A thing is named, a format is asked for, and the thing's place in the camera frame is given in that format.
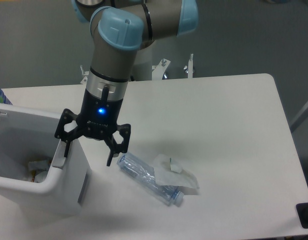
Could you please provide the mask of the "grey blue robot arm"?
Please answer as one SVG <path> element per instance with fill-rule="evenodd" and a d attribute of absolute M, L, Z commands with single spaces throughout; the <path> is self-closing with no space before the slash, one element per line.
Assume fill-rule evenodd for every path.
<path fill-rule="evenodd" d="M 131 125 L 117 123 L 137 52 L 142 45 L 193 32 L 194 0 L 74 0 L 77 17 L 89 22 L 94 51 L 78 114 L 64 109 L 54 136 L 71 143 L 84 136 L 109 147 L 107 165 L 128 151 Z"/>

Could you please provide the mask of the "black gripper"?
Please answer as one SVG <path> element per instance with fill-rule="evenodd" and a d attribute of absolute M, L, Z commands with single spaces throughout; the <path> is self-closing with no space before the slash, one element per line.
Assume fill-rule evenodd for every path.
<path fill-rule="evenodd" d="M 84 92 L 80 113 L 77 115 L 65 108 L 60 116 L 54 137 L 65 143 L 64 157 L 67 158 L 71 142 L 85 136 L 87 138 L 104 140 L 109 147 L 106 166 L 109 167 L 113 158 L 120 153 L 127 153 L 131 137 L 129 123 L 117 125 L 122 100 L 109 100 L 110 90 L 104 88 L 101 97 L 92 95 L 88 90 Z M 70 131 L 65 130 L 65 125 L 77 123 Z M 122 137 L 120 143 L 114 138 L 114 132 Z"/>

